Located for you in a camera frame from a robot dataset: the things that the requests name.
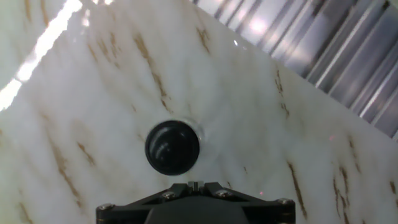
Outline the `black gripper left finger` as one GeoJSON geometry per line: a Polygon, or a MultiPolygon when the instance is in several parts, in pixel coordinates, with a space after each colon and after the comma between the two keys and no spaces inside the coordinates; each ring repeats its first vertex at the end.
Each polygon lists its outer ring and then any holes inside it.
{"type": "Polygon", "coordinates": [[[127,205],[105,203],[96,208],[96,224],[144,223],[149,212],[159,205],[190,196],[190,183],[170,188],[127,205]]]}

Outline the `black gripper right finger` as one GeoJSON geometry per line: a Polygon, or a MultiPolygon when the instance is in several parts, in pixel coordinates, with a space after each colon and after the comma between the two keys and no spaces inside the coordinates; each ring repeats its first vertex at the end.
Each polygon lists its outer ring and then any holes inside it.
{"type": "Polygon", "coordinates": [[[205,183],[205,195],[237,205],[249,223],[295,223],[295,202],[292,199],[267,201],[227,189],[217,182],[205,183]]]}

